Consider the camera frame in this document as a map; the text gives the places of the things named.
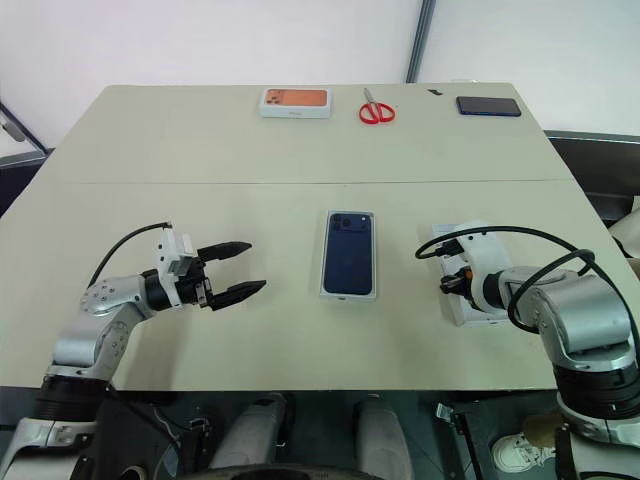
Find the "scissors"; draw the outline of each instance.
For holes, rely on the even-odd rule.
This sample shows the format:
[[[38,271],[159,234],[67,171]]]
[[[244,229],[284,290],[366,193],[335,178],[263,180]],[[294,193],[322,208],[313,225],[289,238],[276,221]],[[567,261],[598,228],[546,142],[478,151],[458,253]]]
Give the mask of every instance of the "scissors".
[[[359,112],[360,120],[364,123],[375,125],[376,123],[390,122],[396,118],[395,110],[385,103],[376,102],[368,88],[364,89],[364,96],[367,103],[360,107]]]

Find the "white shoe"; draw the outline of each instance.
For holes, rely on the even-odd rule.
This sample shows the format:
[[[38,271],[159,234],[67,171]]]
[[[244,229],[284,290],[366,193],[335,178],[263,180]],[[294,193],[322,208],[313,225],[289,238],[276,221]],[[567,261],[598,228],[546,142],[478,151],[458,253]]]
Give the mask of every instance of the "white shoe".
[[[535,466],[541,467],[548,458],[556,456],[555,448],[540,448],[531,445],[524,433],[500,438],[491,448],[493,461],[506,473],[526,472]]]

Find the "white wall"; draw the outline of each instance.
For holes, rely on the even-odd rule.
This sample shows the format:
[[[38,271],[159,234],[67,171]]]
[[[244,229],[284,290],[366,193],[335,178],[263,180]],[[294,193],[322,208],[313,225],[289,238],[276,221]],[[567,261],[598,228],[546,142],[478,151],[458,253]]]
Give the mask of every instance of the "white wall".
[[[57,145],[105,85],[401,82],[420,0],[0,0],[0,98]]]
[[[437,0],[419,80],[509,81],[543,128],[640,135],[640,1]]]

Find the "robotic arm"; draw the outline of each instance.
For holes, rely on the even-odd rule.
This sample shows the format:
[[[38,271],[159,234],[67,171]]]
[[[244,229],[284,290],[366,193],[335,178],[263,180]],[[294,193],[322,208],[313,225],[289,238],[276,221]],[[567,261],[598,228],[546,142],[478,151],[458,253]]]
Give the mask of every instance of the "robotic arm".
[[[483,227],[460,225],[444,243],[429,242],[442,243],[429,256],[461,255],[467,264],[443,277],[441,290],[487,313],[514,308],[512,322],[540,335],[567,424],[556,436],[559,478],[640,478],[640,371],[624,301],[600,276],[512,267],[493,227]]]
[[[157,268],[90,285],[76,320],[56,342],[31,418],[18,424],[0,465],[0,479],[91,478],[92,460],[80,455],[96,429],[98,409],[132,330],[156,313],[183,305],[212,310],[242,302],[265,284],[244,282],[214,294],[204,272],[212,260],[234,257],[251,245],[229,242],[195,251],[189,237],[165,228]],[[23,459],[24,453],[40,452]]]

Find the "smartphone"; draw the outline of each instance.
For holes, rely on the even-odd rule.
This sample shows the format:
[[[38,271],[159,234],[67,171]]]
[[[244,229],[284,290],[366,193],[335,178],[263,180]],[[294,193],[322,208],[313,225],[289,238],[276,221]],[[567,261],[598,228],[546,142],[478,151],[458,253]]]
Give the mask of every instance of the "smartphone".
[[[325,232],[321,295],[343,300],[375,300],[373,213],[329,212]]]
[[[462,115],[495,115],[519,117],[522,115],[513,98],[458,97],[458,110]]]

